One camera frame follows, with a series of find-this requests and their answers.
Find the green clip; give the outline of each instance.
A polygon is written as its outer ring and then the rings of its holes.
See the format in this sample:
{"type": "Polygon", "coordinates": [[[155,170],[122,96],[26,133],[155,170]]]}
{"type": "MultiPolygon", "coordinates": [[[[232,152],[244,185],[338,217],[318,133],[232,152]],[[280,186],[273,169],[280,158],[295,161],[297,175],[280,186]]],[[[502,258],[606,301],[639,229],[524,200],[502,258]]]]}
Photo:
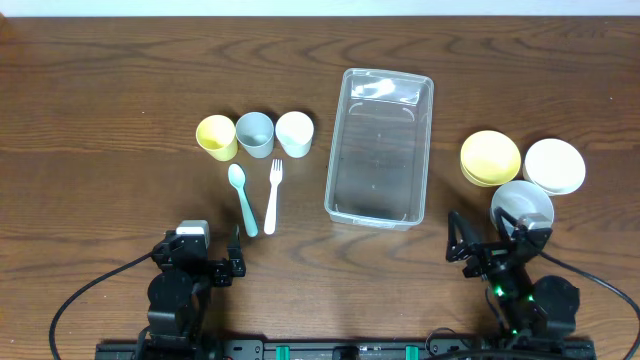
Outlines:
{"type": "Polygon", "coordinates": [[[289,360],[288,346],[276,346],[276,360],[289,360]]]}
{"type": "Polygon", "coordinates": [[[419,360],[420,349],[417,346],[407,346],[406,354],[406,360],[419,360]]]}

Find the wood grain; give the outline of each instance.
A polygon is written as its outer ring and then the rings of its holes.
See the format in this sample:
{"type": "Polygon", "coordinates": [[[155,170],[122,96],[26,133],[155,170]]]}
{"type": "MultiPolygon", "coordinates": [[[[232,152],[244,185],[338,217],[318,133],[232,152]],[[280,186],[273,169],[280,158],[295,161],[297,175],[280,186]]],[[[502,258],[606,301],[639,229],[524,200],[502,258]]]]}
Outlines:
{"type": "Polygon", "coordinates": [[[8,27],[7,25],[7,19],[4,17],[4,15],[2,15],[2,13],[0,13],[0,41],[2,41],[2,39],[5,37],[5,29],[8,27]]]}
{"type": "MultiPolygon", "coordinates": [[[[640,299],[640,19],[111,18],[11,19],[0,42],[0,358],[50,358],[47,331],[76,289],[147,252],[166,229],[206,219],[222,256],[242,223],[227,163],[198,148],[211,114],[274,119],[305,111],[311,152],[284,159],[276,235],[242,238],[248,276],[217,292],[228,331],[297,338],[421,338],[448,326],[496,328],[486,284],[444,261],[446,214],[490,230],[495,189],[458,167],[465,137],[570,141],[587,180],[554,198],[548,252],[640,299]],[[430,76],[436,86],[427,214],[408,232],[332,223],[323,207],[343,72],[430,76]]],[[[270,160],[240,150],[259,226],[270,160]]],[[[634,339],[631,309],[587,280],[535,259],[532,278],[582,292],[577,335],[602,359],[634,339]]],[[[146,324],[151,262],[106,281],[64,314],[64,359],[146,324]]]]}

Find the spoon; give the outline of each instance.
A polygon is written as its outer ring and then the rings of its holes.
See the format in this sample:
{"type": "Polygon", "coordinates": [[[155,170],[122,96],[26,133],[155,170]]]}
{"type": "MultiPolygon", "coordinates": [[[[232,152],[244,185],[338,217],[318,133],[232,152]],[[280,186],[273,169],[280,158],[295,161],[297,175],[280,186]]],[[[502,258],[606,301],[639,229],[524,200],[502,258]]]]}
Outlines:
{"type": "Polygon", "coordinates": [[[231,164],[231,166],[229,166],[229,183],[238,190],[245,230],[247,230],[247,235],[254,237],[258,235],[258,224],[256,224],[256,219],[253,217],[251,207],[249,207],[247,195],[244,193],[244,183],[246,179],[244,171],[242,171],[242,168],[238,164],[231,164]]]}

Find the cup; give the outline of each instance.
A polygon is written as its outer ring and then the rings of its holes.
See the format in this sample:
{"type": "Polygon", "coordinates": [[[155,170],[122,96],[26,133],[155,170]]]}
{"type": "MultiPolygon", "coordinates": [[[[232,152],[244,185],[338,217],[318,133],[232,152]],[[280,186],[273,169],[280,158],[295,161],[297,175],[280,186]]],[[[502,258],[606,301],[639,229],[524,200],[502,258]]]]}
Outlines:
{"type": "Polygon", "coordinates": [[[273,122],[263,113],[250,112],[236,124],[238,141],[254,158],[264,158],[273,151],[273,122]]]}
{"type": "Polygon", "coordinates": [[[202,120],[196,129],[196,140],[218,161],[231,160],[238,152],[236,127],[226,116],[213,115],[202,120]]]}
{"type": "MultiPolygon", "coordinates": [[[[511,181],[498,188],[491,199],[489,217],[497,228],[494,212],[502,207],[516,220],[527,214],[540,214],[553,223],[553,204],[549,196],[538,185],[528,181],[511,181]]],[[[505,230],[511,234],[514,227],[507,221],[504,222],[505,230]]]]}
{"type": "Polygon", "coordinates": [[[527,151],[522,174],[547,195],[554,196],[578,190],[587,173],[584,159],[575,147],[559,139],[544,139],[527,151]]]}
{"type": "Polygon", "coordinates": [[[313,122],[307,115],[288,112],[276,123],[276,136],[287,155],[300,158],[309,152],[313,138],[313,122]]]}

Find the white fork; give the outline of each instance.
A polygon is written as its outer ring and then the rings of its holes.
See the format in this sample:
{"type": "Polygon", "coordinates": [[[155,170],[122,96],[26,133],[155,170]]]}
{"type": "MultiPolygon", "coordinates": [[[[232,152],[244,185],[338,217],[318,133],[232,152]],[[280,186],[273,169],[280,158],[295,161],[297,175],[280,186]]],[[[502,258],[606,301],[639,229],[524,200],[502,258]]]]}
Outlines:
{"type": "Polygon", "coordinates": [[[269,181],[271,182],[271,194],[269,194],[267,217],[264,220],[264,232],[267,235],[276,231],[276,208],[278,205],[278,185],[282,181],[282,160],[273,159],[269,181]]]}

